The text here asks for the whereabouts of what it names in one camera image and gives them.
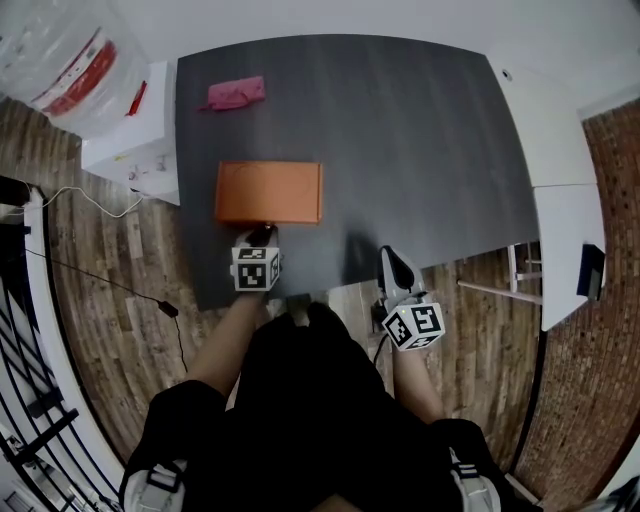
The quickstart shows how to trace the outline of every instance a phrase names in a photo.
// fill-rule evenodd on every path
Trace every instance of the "black cable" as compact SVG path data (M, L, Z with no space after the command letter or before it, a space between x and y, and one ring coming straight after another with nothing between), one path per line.
M182 348L182 338L180 337L180 326L178 325L178 317L173 317L174 322L176 323L176 330L178 331L178 345L180 345L180 359L182 359L182 366L184 366L184 372L188 373L187 363L184 362L184 348Z
M167 315L169 318L173 318L175 323L176 323L176 330L178 332L178 345L180 346L180 358L182 359L182 364L184 366L184 371L187 372L187 363L185 363L184 361L184 348L182 347L182 337L180 336L180 326L178 325L178 309L176 309L172 304L168 303L167 301L161 301L158 299L154 299L153 297L149 297L148 295L143 295L141 293L136 292L135 290L129 288L128 286L125 286L123 284L120 283L116 283L114 281L110 281L109 279L105 279L104 277L100 277L97 276L95 274L92 274L91 272L87 272L86 270L82 270L81 268L78 267L74 267L73 265L69 265L68 263L64 263L62 261L58 261L55 260L53 258L51 258L50 256L45 256L44 254L40 254L38 252L34 252L31 251L29 249L27 249L25 247L24 249L25 251L27 251L28 253L34 254L35 256L40 256L41 258L48 260L52 263L56 263L57 265L61 265L63 267L66 267L68 269L71 270L75 270L76 272L80 272L81 274L84 274L86 276L89 277L93 277L94 279L98 279L104 283L108 283L111 284L113 286L117 286L118 288L122 288L123 290L128 291L129 293L132 293L133 295L137 295L138 297L142 297L143 299L147 299L147 300L152 300L153 302L155 302L156 304L158 304L158 309L160 309L160 311L162 311L165 315Z
M40 256L41 258L44 258L45 260L49 260L49 261L51 261L53 263L56 263L58 265L62 265L63 267L67 267L67 268L70 268L71 270L75 270L76 272L80 272L81 274L85 274L87 276L93 277L94 279L99 279L100 281L103 281L105 283L109 283L109 284L112 284L113 286L117 286L118 288L122 288L123 290L127 290L128 292L131 292L134 295L137 295L138 297L142 297L143 299L153 300L153 301L157 302L158 304L160 304L160 301L158 299L154 299L153 297L149 297L147 295L142 295L141 293L138 293L135 290L132 290L131 288L129 288L128 286L125 286L123 284L114 283L113 281L109 281L108 279L105 279L104 277L97 276L95 274L92 274L91 272L87 272L86 270L82 270L81 268L74 267L73 265L69 265L68 263L63 263L62 261L54 260L50 256L45 256L44 254L33 252L33 251L27 249L26 247L25 247L24 250L27 251L27 252L30 252L31 254L35 254L36 256Z
M376 362L378 361L378 356L380 355L380 352L382 351L382 346L384 345L384 342L387 341L387 338L389 337L388 334L385 334L382 339L380 340L380 344L378 345L378 350L376 350L376 355L373 356L373 366L376 365Z

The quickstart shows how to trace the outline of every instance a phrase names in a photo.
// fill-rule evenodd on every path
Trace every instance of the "white cabinet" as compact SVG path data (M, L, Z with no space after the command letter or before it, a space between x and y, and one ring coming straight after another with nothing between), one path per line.
M151 64L137 113L125 117L108 134L83 141L82 168L145 195L179 204L175 83L171 64Z

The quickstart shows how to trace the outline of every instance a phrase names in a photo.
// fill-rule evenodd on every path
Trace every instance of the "brick wall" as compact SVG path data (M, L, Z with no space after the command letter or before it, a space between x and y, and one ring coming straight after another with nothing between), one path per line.
M549 332L516 477L545 510L602 490L640 433L640 100L584 123L607 243L602 300Z

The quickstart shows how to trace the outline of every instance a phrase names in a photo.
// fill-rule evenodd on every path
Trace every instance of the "white desk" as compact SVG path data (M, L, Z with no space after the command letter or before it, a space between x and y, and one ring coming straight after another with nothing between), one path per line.
M458 284L540 304L542 330L547 331L587 301L577 294L582 246L594 244L606 253L596 175L566 89L531 70L492 56L488 59L509 105L533 187L542 253L542 297L517 291L513 257L511 289L464 281Z
M542 253L542 330L547 331L587 302L576 293L582 245L606 252L604 225L597 185L537 187L533 193Z

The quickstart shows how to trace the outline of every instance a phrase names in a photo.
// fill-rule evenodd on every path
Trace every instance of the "white wall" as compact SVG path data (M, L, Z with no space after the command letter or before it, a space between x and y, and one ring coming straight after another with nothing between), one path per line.
M555 76L583 115L640 95L631 0L114 1L152 61L269 37L376 34L492 52Z
M627 458L618 468L616 474L613 475L613 478L604 488L600 497L608 496L618 487L622 487L630 479L638 475L640 475L640 437L636 439L636 442L627 455Z

